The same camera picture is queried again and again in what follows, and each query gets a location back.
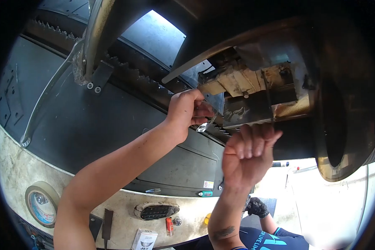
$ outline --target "roll of tape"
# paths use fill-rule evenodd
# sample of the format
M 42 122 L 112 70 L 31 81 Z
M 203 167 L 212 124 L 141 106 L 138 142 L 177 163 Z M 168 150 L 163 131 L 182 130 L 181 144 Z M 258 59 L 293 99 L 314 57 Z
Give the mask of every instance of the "roll of tape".
M 26 189 L 25 202 L 29 213 L 44 227 L 54 228 L 60 197 L 50 184 L 38 181 Z

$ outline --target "cigarette pack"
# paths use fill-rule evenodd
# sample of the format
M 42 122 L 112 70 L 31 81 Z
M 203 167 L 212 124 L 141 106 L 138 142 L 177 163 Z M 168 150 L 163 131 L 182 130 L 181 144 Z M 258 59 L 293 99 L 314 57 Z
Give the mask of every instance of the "cigarette pack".
M 132 250 L 152 250 L 158 233 L 140 228 L 137 231 Z

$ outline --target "tattoo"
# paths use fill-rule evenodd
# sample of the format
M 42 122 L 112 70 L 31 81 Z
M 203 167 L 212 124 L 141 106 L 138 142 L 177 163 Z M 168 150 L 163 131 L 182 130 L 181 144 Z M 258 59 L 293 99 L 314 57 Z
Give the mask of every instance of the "tattoo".
M 234 231 L 235 231 L 235 226 L 229 226 L 225 229 L 215 231 L 213 236 L 216 240 L 220 240 L 221 238 L 223 238 L 225 236 L 228 236 L 229 234 L 231 234 Z

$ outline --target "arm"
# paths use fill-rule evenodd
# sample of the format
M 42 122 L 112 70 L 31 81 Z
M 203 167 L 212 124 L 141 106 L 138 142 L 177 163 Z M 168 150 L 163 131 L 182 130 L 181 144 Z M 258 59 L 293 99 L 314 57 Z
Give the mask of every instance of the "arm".
M 273 146 L 281 136 L 270 124 L 243 125 L 226 143 L 222 159 L 225 186 L 208 224 L 214 249 L 244 246 L 239 227 L 247 195 L 272 166 Z
M 187 138 L 193 124 L 213 116 L 199 90 L 172 97 L 167 118 L 131 143 L 80 170 L 65 188 L 54 229 L 56 249 L 96 249 L 89 213 Z

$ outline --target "white floor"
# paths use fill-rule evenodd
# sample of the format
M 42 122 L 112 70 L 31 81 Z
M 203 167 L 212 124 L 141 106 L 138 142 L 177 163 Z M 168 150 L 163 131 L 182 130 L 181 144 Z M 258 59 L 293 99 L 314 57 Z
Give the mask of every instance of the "white floor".
M 293 173 L 297 167 L 315 166 L 315 159 L 289 161 L 288 167 L 271 168 L 255 187 L 251 196 L 276 198 L 274 219 L 292 233 L 313 237 L 316 247 L 326 247 L 356 235 L 364 206 L 366 166 L 348 178 L 331 183 L 318 169 Z M 364 219 L 372 211 L 375 200 L 375 163 L 368 166 L 368 192 Z

